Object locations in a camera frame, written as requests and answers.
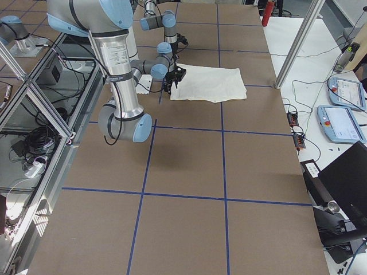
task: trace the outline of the white table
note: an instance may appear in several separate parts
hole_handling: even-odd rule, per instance
[[[269,51],[271,54],[287,55],[297,34],[297,31],[302,23],[301,18],[277,18],[271,17],[268,26],[264,28]],[[321,19],[317,19],[311,29],[304,45],[298,56],[317,55],[335,48],[328,53],[321,54],[316,57],[297,58],[291,69],[291,72],[286,78],[284,85],[281,88],[282,97],[285,104],[289,103],[297,107],[298,111],[307,111],[310,109],[295,102],[292,89],[292,82],[299,80],[303,82],[326,81],[331,73],[331,69],[341,51],[337,47],[336,42],[328,31],[326,25]],[[278,75],[286,57],[272,55],[272,62],[275,73]],[[357,78],[353,72],[338,74],[340,78],[356,81]],[[351,144],[336,144],[331,143],[323,133],[319,123],[317,122],[316,108],[319,105],[331,105],[328,97],[328,90],[325,83],[303,84],[294,82],[297,101],[313,107],[311,115],[307,113],[299,113],[298,121],[300,126],[306,131],[306,138],[314,142],[321,150],[321,157],[317,165],[322,170],[340,154],[345,152]],[[359,124],[367,123],[367,114],[353,111]],[[367,136],[367,127],[362,127],[362,131]],[[306,141],[306,149],[301,150],[299,161],[317,159],[319,152],[313,144]],[[330,274],[336,274],[340,268],[344,268],[342,264],[336,264],[330,255],[326,252],[325,257],[329,266]],[[367,254],[360,254],[353,262],[352,268],[349,270],[349,275],[366,274],[367,272]]]

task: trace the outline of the power strip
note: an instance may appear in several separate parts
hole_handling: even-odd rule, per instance
[[[26,178],[33,179],[35,176],[39,174],[39,172],[44,167],[44,165],[46,165],[47,156],[37,157],[36,159],[42,159],[43,163],[37,160],[34,160],[32,163],[32,166],[29,167],[24,173]]]
[[[304,144],[304,140],[302,140],[301,136],[297,133],[292,134],[294,146],[297,148],[297,150],[302,150],[306,148],[306,145]]]

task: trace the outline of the floor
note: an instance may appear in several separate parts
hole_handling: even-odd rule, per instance
[[[149,140],[110,147],[96,124],[104,90],[29,274],[327,274],[257,10],[166,9],[190,42],[182,62],[240,68],[247,99],[139,95]],[[154,58],[162,29],[135,21],[134,33],[140,59]]]

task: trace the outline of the sticker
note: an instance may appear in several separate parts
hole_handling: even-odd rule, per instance
[[[311,174],[311,176],[313,178],[317,178],[319,176],[319,170],[317,169],[315,163],[311,162],[311,163],[306,163],[306,168],[309,171],[309,173]]]
[[[109,68],[128,63],[128,53],[126,45],[103,47],[102,55]]]

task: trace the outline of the white cloth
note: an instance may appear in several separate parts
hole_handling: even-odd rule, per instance
[[[240,69],[222,69],[178,64],[186,75],[177,88],[173,84],[171,100],[208,100],[214,103],[246,99]]]

